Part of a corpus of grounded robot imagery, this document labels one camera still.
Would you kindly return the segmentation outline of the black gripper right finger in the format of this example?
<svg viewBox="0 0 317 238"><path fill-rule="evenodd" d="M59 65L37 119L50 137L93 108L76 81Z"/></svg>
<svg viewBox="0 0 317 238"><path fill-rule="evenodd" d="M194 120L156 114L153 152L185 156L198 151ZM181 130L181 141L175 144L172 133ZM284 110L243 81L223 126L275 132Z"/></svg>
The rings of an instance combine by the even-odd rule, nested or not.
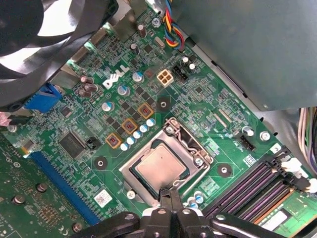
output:
<svg viewBox="0 0 317 238"><path fill-rule="evenodd" d="M193 208L185 208L178 190L171 190L172 212L181 238L275 238L276 233L227 213L208 219Z"/></svg>

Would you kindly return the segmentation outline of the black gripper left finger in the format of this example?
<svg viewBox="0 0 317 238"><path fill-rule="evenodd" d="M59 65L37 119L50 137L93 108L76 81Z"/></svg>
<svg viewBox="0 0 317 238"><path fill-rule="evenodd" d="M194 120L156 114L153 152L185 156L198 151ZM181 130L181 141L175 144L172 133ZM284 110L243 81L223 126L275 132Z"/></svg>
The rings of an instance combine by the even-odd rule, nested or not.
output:
<svg viewBox="0 0 317 238"><path fill-rule="evenodd" d="M170 191L162 188L159 192L159 208L150 215L139 217L133 212L121 212L96 225L73 234L73 238L168 238L172 212L167 205Z"/></svg>

